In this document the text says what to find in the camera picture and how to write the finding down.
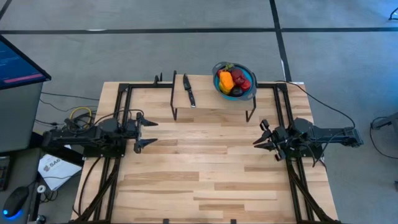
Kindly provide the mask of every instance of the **yellow bell pepper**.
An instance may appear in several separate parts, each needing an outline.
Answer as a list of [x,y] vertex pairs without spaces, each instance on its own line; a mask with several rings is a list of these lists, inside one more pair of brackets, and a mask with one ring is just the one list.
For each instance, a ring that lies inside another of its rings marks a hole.
[[218,86],[225,95],[228,95],[235,86],[232,75],[227,71],[220,72],[220,83]]

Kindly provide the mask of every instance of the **yellow cable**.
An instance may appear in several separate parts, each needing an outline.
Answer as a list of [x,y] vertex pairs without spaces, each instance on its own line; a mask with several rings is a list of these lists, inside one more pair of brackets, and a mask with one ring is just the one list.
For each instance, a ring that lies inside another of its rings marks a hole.
[[90,114],[90,118],[88,119],[88,124],[91,122],[91,116],[92,116],[92,112],[91,112],[91,110],[88,108],[88,107],[85,107],[85,106],[81,106],[81,107],[78,107],[78,108],[76,108],[76,109],[74,109],[73,111],[72,111],[72,113],[70,113],[70,116],[69,116],[69,119],[72,119],[73,118],[73,115],[76,113],[76,111],[78,111],[78,110],[88,110],[88,113]]

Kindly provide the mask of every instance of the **black floor stripe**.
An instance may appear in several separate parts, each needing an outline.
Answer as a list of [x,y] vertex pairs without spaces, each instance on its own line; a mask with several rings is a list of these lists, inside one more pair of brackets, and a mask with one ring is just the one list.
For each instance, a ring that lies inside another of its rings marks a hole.
[[6,13],[8,6],[11,4],[12,0],[7,0],[6,3],[4,3],[3,7],[0,10],[0,20],[4,16],[4,13]]
[[275,32],[266,27],[230,28],[172,28],[172,29],[106,29],[106,30],[0,30],[0,34],[190,34],[190,33],[233,33],[233,32]]
[[281,32],[398,32],[398,27],[281,28],[280,31]]
[[275,33],[276,33],[276,39],[278,41],[280,59],[283,61],[285,80],[288,81],[288,82],[291,82],[292,81],[292,76],[290,75],[289,63],[287,62],[287,55],[286,55],[286,50],[285,50],[284,38],[282,36],[282,32],[281,32],[281,29],[280,29],[279,17],[278,17],[278,12],[277,12],[277,9],[276,9],[275,0],[269,0],[269,4],[271,5],[272,18],[274,19]]

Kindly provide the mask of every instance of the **wooden tabletop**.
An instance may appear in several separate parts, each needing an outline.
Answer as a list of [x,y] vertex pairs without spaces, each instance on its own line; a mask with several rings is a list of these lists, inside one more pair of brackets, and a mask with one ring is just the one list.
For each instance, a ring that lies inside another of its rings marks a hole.
[[[195,109],[253,110],[253,101],[227,100],[215,89],[212,75],[187,75],[191,84]],[[174,82],[174,108],[191,108],[188,92],[184,89],[183,75],[176,75]]]
[[[113,112],[118,85],[104,84],[96,119]],[[142,137],[159,140],[142,154],[135,154],[134,142],[129,142],[121,160],[112,223],[162,223],[164,218],[170,223],[229,223],[231,219],[238,223],[295,223],[285,162],[277,162],[274,152],[252,146],[262,134],[260,120],[268,119],[271,129],[278,125],[272,90],[257,91],[257,109],[248,123],[241,111],[204,109],[185,109],[183,113],[178,109],[174,121],[170,94],[168,88],[133,89],[130,109],[142,109],[146,119],[159,123],[145,127]],[[294,117],[312,121],[305,93],[289,85],[289,98]],[[85,162],[75,208],[94,161]],[[325,168],[320,163],[312,168],[309,158],[303,162],[311,194],[326,214],[337,218]],[[102,166],[103,159],[88,178],[83,209],[97,194]]]

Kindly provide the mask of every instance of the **bowl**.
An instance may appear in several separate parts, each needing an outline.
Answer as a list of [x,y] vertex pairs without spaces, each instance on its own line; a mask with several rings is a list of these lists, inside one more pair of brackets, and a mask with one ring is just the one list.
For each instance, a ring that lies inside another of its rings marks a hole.
[[250,89],[248,91],[244,92],[242,96],[228,96],[220,90],[220,87],[219,87],[220,78],[218,78],[217,72],[220,69],[224,69],[227,64],[229,64],[229,62],[219,62],[212,69],[213,84],[214,84],[216,90],[221,94],[221,96],[223,96],[227,100],[243,100],[243,101],[251,100],[256,95],[256,92],[257,92],[256,76],[248,68],[246,68],[245,66],[240,65],[238,63],[232,63],[232,64],[234,65],[235,68],[242,70],[246,79],[250,81]]

